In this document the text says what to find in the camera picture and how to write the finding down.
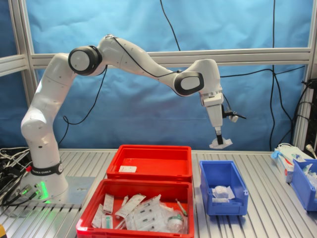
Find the red plastic bin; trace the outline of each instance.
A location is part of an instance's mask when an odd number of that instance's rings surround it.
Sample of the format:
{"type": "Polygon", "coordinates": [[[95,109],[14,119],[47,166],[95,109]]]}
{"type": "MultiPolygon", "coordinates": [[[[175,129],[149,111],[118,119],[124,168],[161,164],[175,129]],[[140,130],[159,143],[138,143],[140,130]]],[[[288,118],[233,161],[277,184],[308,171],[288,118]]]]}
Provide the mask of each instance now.
{"type": "Polygon", "coordinates": [[[192,156],[188,146],[121,145],[107,169],[109,179],[192,181],[192,156]],[[136,166],[135,173],[119,172],[136,166]]]}
{"type": "Polygon", "coordinates": [[[79,238],[193,238],[194,237],[194,212],[193,212],[193,190],[192,184],[188,182],[174,181],[139,181],[139,180],[116,180],[104,179],[98,185],[83,215],[77,225],[77,236],[79,238]],[[124,196],[140,193],[150,199],[161,194],[161,202],[167,206],[179,210],[175,201],[177,198],[188,213],[188,234],[173,234],[160,232],[128,231],[115,229],[93,228],[91,222],[99,204],[103,204],[105,194],[114,196],[113,205],[113,227],[120,221],[114,213],[121,207],[124,196]]]}

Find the blue plastic bin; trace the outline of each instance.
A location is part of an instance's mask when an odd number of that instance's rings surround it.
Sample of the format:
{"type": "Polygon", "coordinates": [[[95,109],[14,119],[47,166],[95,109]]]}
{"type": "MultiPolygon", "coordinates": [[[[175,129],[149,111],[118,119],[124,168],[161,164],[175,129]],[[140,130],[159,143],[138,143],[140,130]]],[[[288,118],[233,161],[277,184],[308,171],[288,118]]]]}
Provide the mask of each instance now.
{"type": "Polygon", "coordinates": [[[306,162],[294,162],[294,172],[292,187],[294,188],[298,199],[306,211],[317,211],[317,199],[315,199],[316,190],[311,185],[303,172],[306,165],[313,164],[310,168],[312,172],[317,172],[317,160],[306,160],[306,162]]]}
{"type": "Polygon", "coordinates": [[[233,161],[200,161],[200,189],[208,215],[246,215],[249,193],[233,161]],[[230,202],[212,202],[212,188],[230,186],[235,198],[230,202]]]}

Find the metal base plate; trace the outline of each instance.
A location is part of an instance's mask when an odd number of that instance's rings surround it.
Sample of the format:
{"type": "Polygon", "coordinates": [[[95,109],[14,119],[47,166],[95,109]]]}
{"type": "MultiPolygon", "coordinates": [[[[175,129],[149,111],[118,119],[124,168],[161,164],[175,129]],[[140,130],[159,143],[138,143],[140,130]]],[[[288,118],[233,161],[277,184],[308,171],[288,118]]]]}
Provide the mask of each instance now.
{"type": "MultiPolygon", "coordinates": [[[[55,205],[55,207],[72,207],[81,208],[84,204],[90,187],[95,181],[95,177],[73,177],[66,176],[68,188],[62,194],[52,197],[46,202],[39,202],[37,206],[44,207],[47,204],[55,205]]],[[[28,206],[35,204],[35,201],[26,202],[22,205],[28,206]]]]}

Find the slatted metal table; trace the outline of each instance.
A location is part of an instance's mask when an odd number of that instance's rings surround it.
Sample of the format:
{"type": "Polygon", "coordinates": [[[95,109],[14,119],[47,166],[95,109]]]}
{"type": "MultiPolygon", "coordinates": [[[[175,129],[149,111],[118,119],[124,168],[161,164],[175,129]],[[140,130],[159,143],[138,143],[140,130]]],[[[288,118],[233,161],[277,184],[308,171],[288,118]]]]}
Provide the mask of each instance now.
{"type": "MultiPolygon", "coordinates": [[[[0,211],[9,238],[74,238],[75,225],[87,206],[116,150],[62,149],[68,176],[96,177],[82,209],[18,206],[0,211]]],[[[313,238],[317,212],[306,212],[293,188],[283,182],[268,152],[193,151],[195,237],[200,238],[313,238]],[[200,191],[199,160],[233,160],[249,190],[246,216],[205,214],[200,191]]]]}

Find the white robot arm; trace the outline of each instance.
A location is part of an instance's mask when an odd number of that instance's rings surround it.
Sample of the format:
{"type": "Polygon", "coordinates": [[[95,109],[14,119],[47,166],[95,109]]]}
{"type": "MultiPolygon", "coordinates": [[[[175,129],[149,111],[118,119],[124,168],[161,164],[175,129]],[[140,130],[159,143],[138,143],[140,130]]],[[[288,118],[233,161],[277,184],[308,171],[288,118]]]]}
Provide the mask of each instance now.
{"type": "Polygon", "coordinates": [[[220,75],[214,60],[197,60],[184,72],[173,72],[158,65],[140,47],[107,35],[97,47],[79,47],[70,54],[53,57],[22,121],[21,131],[29,145],[33,165],[31,174],[21,181],[21,187],[28,184],[37,187],[40,194],[35,200],[55,197],[67,189],[53,133],[53,121],[76,75],[99,75],[106,65],[153,78],[180,96],[199,92],[201,103],[206,107],[216,131],[217,139],[210,147],[222,149],[232,144],[230,139],[225,140],[221,136],[222,118],[231,116],[235,121],[237,115],[224,112],[220,75]]]}

